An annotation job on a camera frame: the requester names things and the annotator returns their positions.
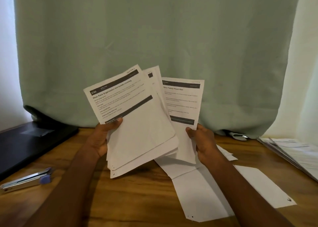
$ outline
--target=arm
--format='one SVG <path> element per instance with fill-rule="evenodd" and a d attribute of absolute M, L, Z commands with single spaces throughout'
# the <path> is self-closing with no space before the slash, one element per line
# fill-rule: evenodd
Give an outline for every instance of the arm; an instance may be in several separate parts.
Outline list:
<path fill-rule="evenodd" d="M 96 126 L 59 184 L 24 227 L 81 226 L 84 200 L 94 169 L 98 159 L 107 152 L 107 132 L 119 127 L 121 122 L 119 119 Z"/>
<path fill-rule="evenodd" d="M 194 137 L 199 160 L 217 182 L 242 226 L 293 227 L 218 150 L 211 130 L 198 124 L 196 131 L 189 127 L 186 131 L 189 137 Z"/>

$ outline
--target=white wall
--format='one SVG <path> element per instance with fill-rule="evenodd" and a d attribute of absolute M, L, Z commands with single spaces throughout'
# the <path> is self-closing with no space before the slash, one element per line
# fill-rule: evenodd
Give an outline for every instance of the white wall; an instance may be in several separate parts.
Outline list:
<path fill-rule="evenodd" d="M 0 131 L 31 121 L 19 84 L 13 0 L 0 0 Z"/>
<path fill-rule="evenodd" d="M 273 138 L 313 139 L 309 135 L 318 133 L 318 73 L 312 80 L 310 91 L 306 93 L 317 65 L 318 56 L 318 0 L 299 0 L 293 33 L 290 42 L 288 65 L 284 80 L 283 94 L 276 120 L 264 136 Z M 310 133 L 307 121 L 313 129 Z"/>

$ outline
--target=green curtain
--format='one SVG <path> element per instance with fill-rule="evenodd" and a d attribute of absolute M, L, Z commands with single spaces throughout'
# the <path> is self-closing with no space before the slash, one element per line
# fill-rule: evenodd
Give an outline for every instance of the green curtain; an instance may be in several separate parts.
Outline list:
<path fill-rule="evenodd" d="M 255 138 L 276 118 L 298 0 L 15 0 L 24 105 L 92 127 L 83 89 L 135 64 L 204 79 L 200 122 Z"/>

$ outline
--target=black header bar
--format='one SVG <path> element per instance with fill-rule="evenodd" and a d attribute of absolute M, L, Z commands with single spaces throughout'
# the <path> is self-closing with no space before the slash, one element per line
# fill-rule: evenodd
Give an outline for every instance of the black header bar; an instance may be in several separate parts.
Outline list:
<path fill-rule="evenodd" d="M 142 100 L 141 102 L 137 103 L 136 105 L 134 105 L 133 107 L 129 108 L 128 110 L 124 111 L 123 113 L 113 117 L 112 119 L 108 120 L 106 123 L 110 123 L 113 122 L 114 120 L 120 118 L 120 117 L 124 117 L 126 115 L 128 115 L 130 112 L 133 112 L 134 110 L 136 110 L 139 106 L 142 106 L 143 104 L 145 104 L 146 102 L 150 101 L 152 99 L 152 95 L 148 96 L 146 99 Z"/>
<path fill-rule="evenodd" d="M 114 81 L 108 83 L 107 85 L 103 85 L 101 87 L 98 87 L 96 89 L 91 90 L 90 93 L 91 93 L 92 96 L 95 95 L 95 94 L 98 94 L 98 93 L 100 93 L 100 92 L 102 92 L 102 91 L 104 91 L 106 89 L 112 88 L 113 86 L 118 85 L 118 84 L 128 80 L 129 78 L 137 75 L 138 73 L 139 73 L 138 70 L 135 69 L 134 71 L 130 72 L 129 74 L 127 74 L 127 75 L 125 75 L 125 76 L 123 76 L 123 77 L 121 77 L 121 78 L 119 78 L 117 80 L 114 80 Z"/>
<path fill-rule="evenodd" d="M 192 119 L 178 117 L 178 116 L 171 116 L 171 115 L 170 115 L 170 118 L 171 118 L 171 121 L 188 124 L 188 125 L 194 125 L 194 120 Z"/>
<path fill-rule="evenodd" d="M 170 85 L 170 86 L 176 86 L 176 87 L 184 87 L 184 88 L 200 88 L 200 84 L 193 84 L 193 83 L 183 83 L 183 82 L 174 82 L 174 81 L 162 81 L 163 85 Z"/>

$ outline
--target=wooden table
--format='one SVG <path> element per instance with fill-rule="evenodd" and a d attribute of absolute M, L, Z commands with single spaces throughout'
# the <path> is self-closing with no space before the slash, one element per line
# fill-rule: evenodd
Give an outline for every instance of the wooden table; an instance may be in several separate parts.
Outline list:
<path fill-rule="evenodd" d="M 58 184 L 91 131 L 81 129 L 77 135 L 2 181 L 0 184 L 47 167 L 56 169 L 51 184 L 0 196 L 0 219 L 13 214 L 20 223 L 25 222 Z M 216 136 L 216 141 L 239 159 L 234 164 L 260 169 L 296 201 L 298 205 L 279 209 L 295 226 L 318 226 L 318 183 L 256 140 L 242 142 Z M 110 179 L 109 175 L 105 158 L 101 159 L 87 196 L 84 226 L 239 226 L 235 217 L 203 223 L 187 220 L 171 179 L 154 161 L 116 179 Z"/>

